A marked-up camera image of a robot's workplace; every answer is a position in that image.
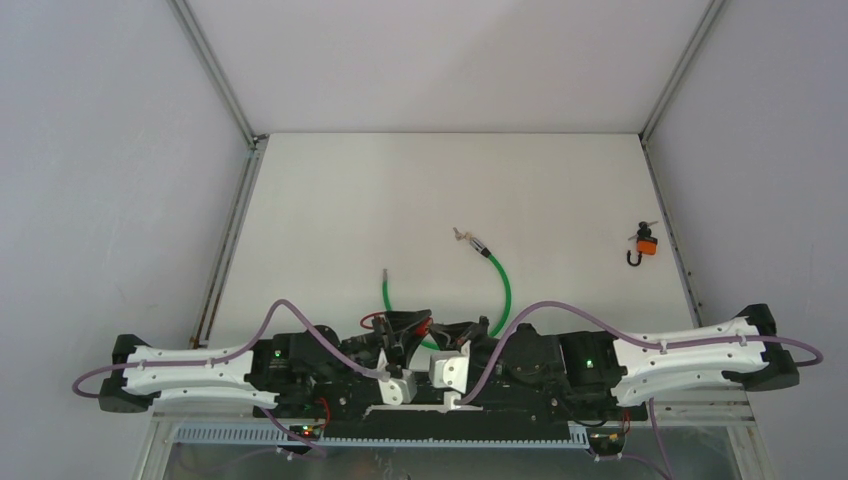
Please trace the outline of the red cable lock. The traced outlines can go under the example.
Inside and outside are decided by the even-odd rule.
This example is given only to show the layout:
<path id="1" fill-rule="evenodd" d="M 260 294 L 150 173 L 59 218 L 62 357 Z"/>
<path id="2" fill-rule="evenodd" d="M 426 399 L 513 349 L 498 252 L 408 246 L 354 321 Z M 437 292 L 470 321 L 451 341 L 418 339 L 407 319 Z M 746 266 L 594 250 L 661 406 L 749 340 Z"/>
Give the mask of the red cable lock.
<path id="1" fill-rule="evenodd" d="M 359 325 L 367 330 L 372 330 L 374 323 L 383 320 L 394 333 L 412 332 L 423 337 L 429 333 L 433 322 L 430 310 L 418 311 L 396 311 L 388 310 L 368 314 L 359 321 Z"/>

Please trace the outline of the green cable lock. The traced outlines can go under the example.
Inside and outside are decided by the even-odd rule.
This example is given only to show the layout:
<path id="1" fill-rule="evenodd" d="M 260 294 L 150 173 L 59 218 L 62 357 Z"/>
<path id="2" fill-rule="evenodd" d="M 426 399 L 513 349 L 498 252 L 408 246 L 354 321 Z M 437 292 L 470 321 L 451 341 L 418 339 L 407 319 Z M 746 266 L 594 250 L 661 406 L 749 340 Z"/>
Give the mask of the green cable lock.
<path id="1" fill-rule="evenodd" d="M 496 258 L 496 256 L 491 252 L 491 250 L 477 237 L 475 236 L 474 243 L 468 243 L 478 254 L 487 259 L 491 265 L 494 267 L 497 272 L 500 281 L 503 286 L 504 291 L 504 301 L 501 315 L 498 321 L 495 323 L 495 326 L 492 327 L 488 331 L 488 335 L 493 338 L 497 338 L 498 335 L 506 328 L 506 323 L 510 318 L 512 304 L 513 304 L 513 293 L 512 286 L 509 280 L 508 274 L 504 269 L 501 262 Z M 392 305 L 389 296 L 389 278 L 388 278 L 388 270 L 384 269 L 382 272 L 381 278 L 381 300 L 382 305 L 385 310 L 392 310 Z"/>

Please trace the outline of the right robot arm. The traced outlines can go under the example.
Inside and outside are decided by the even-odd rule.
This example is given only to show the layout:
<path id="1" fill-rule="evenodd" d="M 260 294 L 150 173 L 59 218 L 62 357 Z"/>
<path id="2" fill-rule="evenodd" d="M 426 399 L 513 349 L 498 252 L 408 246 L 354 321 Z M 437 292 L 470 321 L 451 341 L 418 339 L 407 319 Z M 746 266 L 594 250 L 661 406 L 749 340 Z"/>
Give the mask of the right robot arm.
<path id="1" fill-rule="evenodd" d="M 542 308 L 576 314 L 613 337 L 615 359 L 626 372 L 616 385 L 599 379 L 581 392 L 583 408 L 596 418 L 606 418 L 619 407 L 638 406 L 671 390 L 729 383 L 737 383 L 747 391 L 789 388 L 799 383 L 799 368 L 823 360 L 823 354 L 814 347 L 773 333 L 773 317 L 765 304 L 750 305 L 718 326 L 635 335 L 621 332 L 570 304 L 548 300 L 536 302 L 518 314 L 496 344 L 474 388 L 453 400 L 453 405 L 474 401 L 517 327 Z"/>

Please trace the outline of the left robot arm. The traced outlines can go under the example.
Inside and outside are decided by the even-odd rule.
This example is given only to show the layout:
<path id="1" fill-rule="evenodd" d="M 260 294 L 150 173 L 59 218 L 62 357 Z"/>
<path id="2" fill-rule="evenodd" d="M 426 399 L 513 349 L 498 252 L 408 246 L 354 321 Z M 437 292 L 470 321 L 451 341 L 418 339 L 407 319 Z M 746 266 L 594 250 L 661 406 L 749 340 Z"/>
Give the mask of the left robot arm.
<path id="1" fill-rule="evenodd" d="M 155 403 L 220 400 L 299 417 L 318 408 L 411 403 L 418 382 L 410 363 L 429 333 L 431 312 L 378 312 L 368 320 L 369 331 L 345 340 L 318 325 L 209 352 L 161 350 L 121 335 L 98 405 L 106 412 L 140 413 Z"/>

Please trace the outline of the silver key bunch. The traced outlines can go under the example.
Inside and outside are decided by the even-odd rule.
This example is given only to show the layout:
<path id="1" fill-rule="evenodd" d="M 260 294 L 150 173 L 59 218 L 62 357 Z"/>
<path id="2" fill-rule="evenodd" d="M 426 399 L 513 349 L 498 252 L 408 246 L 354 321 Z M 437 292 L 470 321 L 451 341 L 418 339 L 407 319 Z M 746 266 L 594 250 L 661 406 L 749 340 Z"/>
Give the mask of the silver key bunch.
<path id="1" fill-rule="evenodd" d="M 454 237 L 457 241 L 466 241 L 468 243 L 475 242 L 475 236 L 469 231 L 460 231 L 458 228 L 453 228 Z"/>

